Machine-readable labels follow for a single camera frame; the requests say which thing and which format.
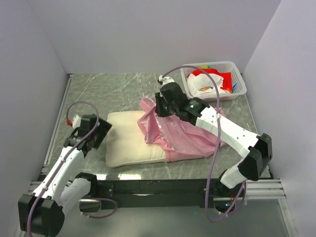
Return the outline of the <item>cream pillow with bear print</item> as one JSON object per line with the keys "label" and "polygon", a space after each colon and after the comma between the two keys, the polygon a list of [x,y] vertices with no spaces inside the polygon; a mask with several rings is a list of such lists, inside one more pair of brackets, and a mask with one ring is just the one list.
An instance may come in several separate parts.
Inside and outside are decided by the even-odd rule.
{"label": "cream pillow with bear print", "polygon": [[137,121],[144,111],[124,111],[108,114],[107,122],[112,125],[106,143],[106,165],[111,168],[164,162],[165,151],[157,144],[146,144],[145,136]]}

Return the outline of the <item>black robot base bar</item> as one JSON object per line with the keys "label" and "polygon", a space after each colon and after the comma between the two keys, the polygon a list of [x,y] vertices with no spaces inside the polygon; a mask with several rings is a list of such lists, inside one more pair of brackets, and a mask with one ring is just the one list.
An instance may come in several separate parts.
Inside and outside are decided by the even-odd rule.
{"label": "black robot base bar", "polygon": [[134,207],[180,207],[198,206],[204,208],[205,197],[208,207],[213,208],[216,198],[233,201],[245,193],[242,184],[228,189],[218,179],[175,180],[99,180],[97,176],[81,172],[77,178],[86,178],[91,182],[87,198],[96,198],[102,210]]}

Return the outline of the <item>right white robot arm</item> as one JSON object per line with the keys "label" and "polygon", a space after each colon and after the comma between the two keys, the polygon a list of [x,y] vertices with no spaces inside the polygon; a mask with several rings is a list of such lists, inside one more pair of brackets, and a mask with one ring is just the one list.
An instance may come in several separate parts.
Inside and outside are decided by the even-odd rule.
{"label": "right white robot arm", "polygon": [[218,114],[207,102],[196,97],[188,99],[175,82],[163,85],[155,94],[155,100],[159,117],[175,115],[181,121],[220,137],[241,156],[237,164],[217,179],[214,187],[217,194],[228,197],[242,182],[260,179],[272,159],[272,139],[268,134],[250,132]]}

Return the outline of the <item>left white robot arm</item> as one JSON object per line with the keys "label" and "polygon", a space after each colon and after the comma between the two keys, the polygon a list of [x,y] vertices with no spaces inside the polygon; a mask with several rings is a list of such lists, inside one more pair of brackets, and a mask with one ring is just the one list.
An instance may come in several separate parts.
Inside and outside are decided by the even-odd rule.
{"label": "left white robot arm", "polygon": [[95,114],[75,116],[69,124],[73,131],[58,160],[39,186],[18,201],[20,229],[30,235],[57,236],[81,198],[100,194],[96,175],[82,172],[71,183],[69,179],[88,152],[99,148],[112,125]]}

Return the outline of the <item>pink pillowcase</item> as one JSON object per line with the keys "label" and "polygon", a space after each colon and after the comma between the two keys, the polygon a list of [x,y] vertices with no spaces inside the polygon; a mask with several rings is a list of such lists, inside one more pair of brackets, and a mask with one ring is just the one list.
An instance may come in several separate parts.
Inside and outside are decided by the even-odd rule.
{"label": "pink pillowcase", "polygon": [[214,154],[217,136],[175,115],[159,117],[155,112],[156,103],[147,96],[139,105],[145,114],[137,124],[145,142],[159,145],[165,151],[167,162],[207,158]]}

